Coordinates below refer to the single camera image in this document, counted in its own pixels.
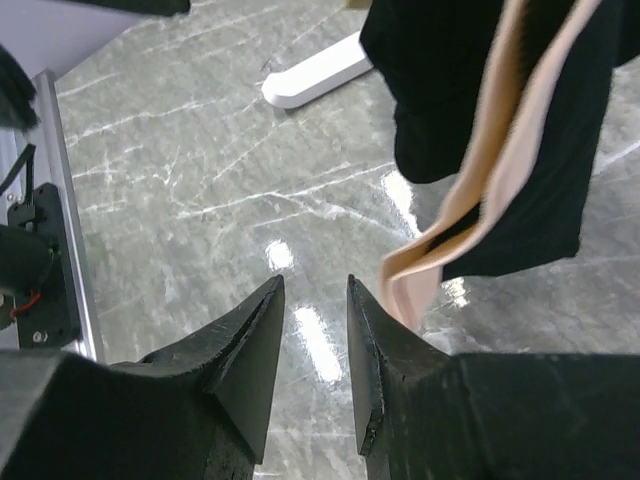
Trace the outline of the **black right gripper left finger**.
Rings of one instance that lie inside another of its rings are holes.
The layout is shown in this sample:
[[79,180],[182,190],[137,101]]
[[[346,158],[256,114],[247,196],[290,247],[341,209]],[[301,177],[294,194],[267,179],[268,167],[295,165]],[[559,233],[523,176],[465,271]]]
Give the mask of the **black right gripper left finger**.
[[249,479],[263,461],[285,310],[274,276],[136,362],[1,354],[5,479]]

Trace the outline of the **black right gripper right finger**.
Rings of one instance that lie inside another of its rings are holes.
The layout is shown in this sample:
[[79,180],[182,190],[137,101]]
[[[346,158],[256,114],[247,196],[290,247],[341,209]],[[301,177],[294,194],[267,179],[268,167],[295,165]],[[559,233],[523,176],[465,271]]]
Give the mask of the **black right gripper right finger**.
[[449,355],[347,281],[356,443],[371,479],[635,479],[632,355]]

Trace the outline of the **black underwear beige waistband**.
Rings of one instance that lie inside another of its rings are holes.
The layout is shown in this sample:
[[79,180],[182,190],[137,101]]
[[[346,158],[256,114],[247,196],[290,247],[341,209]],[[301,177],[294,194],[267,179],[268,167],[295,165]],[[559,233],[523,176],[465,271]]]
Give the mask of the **black underwear beige waistband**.
[[396,107],[414,184],[455,182],[381,267],[416,328],[439,285],[574,257],[613,71],[639,54],[635,1],[373,1],[361,45]]

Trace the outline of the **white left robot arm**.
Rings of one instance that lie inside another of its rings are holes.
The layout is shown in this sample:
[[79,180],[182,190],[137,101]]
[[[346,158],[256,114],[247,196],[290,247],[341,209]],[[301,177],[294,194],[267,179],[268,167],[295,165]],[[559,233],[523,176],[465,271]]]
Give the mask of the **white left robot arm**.
[[1,346],[89,354],[55,77],[1,51]]

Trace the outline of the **white metal drying rack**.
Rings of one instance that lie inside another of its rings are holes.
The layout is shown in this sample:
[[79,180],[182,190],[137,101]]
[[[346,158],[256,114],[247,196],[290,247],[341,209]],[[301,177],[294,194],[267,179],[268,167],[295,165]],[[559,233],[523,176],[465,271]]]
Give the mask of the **white metal drying rack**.
[[357,31],[285,71],[270,73],[261,91],[271,106],[296,109],[372,68],[360,44],[360,31]]

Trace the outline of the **aluminium mounting rail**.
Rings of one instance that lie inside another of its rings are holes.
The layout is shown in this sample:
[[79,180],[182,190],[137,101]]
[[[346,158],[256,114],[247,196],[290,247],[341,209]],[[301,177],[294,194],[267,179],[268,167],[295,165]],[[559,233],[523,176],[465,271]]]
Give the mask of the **aluminium mounting rail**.
[[55,76],[45,70],[33,78],[34,109],[39,125],[10,136],[17,153],[36,146],[33,200],[39,216],[23,228],[43,235],[54,264],[47,279],[16,296],[18,346],[68,350],[97,362],[105,360],[88,261],[55,89]]

